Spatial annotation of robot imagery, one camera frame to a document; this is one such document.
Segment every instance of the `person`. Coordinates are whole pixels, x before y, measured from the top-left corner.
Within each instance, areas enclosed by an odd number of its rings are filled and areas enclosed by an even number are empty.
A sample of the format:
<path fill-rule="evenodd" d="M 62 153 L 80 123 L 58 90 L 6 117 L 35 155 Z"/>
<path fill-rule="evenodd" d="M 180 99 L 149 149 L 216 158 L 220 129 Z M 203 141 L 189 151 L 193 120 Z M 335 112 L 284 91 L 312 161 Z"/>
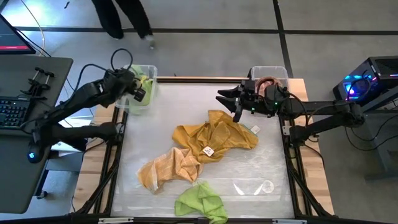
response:
<path fill-rule="evenodd" d="M 118 11 L 112 0 L 92 0 L 103 29 L 113 38 L 122 39 L 124 34 Z M 139 0 L 116 0 L 122 11 L 129 18 L 132 26 L 142 40 L 155 47 L 155 40 L 150 28 L 148 17 Z"/>

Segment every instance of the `desk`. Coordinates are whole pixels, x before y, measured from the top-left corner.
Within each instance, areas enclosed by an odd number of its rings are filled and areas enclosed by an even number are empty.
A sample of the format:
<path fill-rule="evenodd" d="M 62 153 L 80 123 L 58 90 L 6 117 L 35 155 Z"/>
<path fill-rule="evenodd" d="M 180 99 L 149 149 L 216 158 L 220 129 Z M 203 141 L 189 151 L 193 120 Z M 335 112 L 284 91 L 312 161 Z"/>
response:
<path fill-rule="evenodd" d="M 55 106 L 72 62 L 70 58 L 0 55 L 0 95 L 17 96 L 21 94 L 19 90 L 28 90 L 30 85 L 27 79 L 35 75 L 35 67 L 40 67 L 56 75 L 49 81 L 51 89 L 43 93 L 47 97 L 46 104 Z M 38 81 L 44 82 L 45 77 L 42 76 Z M 48 110 L 46 106 L 37 103 L 28 119 L 45 110 Z M 30 138 L 25 136 L 7 136 L 4 130 L 0 130 L 1 213 L 24 213 L 43 174 L 46 159 L 36 164 L 27 160 L 29 141 Z M 45 155 L 49 152 L 50 148 L 46 149 Z"/>
<path fill-rule="evenodd" d="M 220 78 L 222 80 L 230 80 L 230 78 Z M 296 94 L 299 98 L 305 100 L 307 99 L 307 92 L 305 91 L 305 85 L 302 79 L 290 79 L 289 80 L 290 91 Z M 110 121 L 112 118 L 113 107 L 98 108 L 95 114 L 95 123 L 102 123 Z M 297 124 L 303 124 L 304 118 L 298 118 L 295 121 Z M 308 142 L 309 146 L 314 147 L 318 150 L 318 144 Z M 105 147 L 98 147 L 92 151 L 85 154 L 83 164 L 81 167 L 81 173 L 78 179 L 78 183 L 75 190 L 74 205 L 79 209 L 88 200 L 90 195 L 94 192 L 96 186 L 98 185 L 101 173 L 101 167 L 104 157 Z M 308 188 L 312 191 L 317 200 L 323 205 L 323 207 L 330 213 L 333 213 L 333 207 L 331 205 L 330 194 L 327 186 L 325 171 L 323 170 L 322 160 L 312 151 L 304 147 L 301 148 L 302 160 L 304 166 L 304 173 L 307 180 Z M 303 200 L 300 196 L 300 191 L 298 190 L 298 197 L 300 198 L 300 208 L 303 211 Z M 101 202 L 101 210 L 104 209 L 107 197 L 103 197 Z"/>

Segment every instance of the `green cloth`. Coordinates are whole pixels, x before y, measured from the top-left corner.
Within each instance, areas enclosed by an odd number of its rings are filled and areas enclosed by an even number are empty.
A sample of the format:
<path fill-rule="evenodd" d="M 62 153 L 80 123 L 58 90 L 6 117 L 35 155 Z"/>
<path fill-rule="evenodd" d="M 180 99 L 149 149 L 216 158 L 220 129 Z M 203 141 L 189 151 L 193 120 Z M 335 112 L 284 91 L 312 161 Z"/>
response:
<path fill-rule="evenodd" d="M 145 90 L 145 96 L 141 102 L 136 100 L 130 102 L 131 106 L 146 106 L 150 103 L 150 95 L 152 94 L 152 83 L 153 79 L 149 78 L 149 76 L 144 73 L 139 65 L 131 65 L 130 71 L 132 71 L 136 78 L 140 79 L 142 84 L 142 89 Z"/>
<path fill-rule="evenodd" d="M 210 224 L 224 224 L 228 216 L 220 196 L 214 193 L 207 182 L 184 191 L 175 201 L 175 215 L 199 211 L 210 219 Z"/>

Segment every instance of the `yellow cloth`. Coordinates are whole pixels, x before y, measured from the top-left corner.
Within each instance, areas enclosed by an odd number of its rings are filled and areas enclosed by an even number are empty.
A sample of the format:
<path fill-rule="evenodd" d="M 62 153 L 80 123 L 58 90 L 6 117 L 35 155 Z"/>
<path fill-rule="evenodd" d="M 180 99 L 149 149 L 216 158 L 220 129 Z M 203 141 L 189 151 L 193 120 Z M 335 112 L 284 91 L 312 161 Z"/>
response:
<path fill-rule="evenodd" d="M 201 125 L 180 125 L 172 139 L 184 148 L 192 149 L 201 163 L 218 162 L 231 147 L 252 149 L 258 138 L 243 125 L 234 123 L 232 117 L 221 110 L 209 110 L 209 121 Z M 209 157 L 202 150 L 209 146 L 214 153 Z"/>
<path fill-rule="evenodd" d="M 167 180 L 181 179 L 193 182 L 203 170 L 190 149 L 176 147 L 160 157 L 146 163 L 137 171 L 141 184 L 156 193 Z"/>

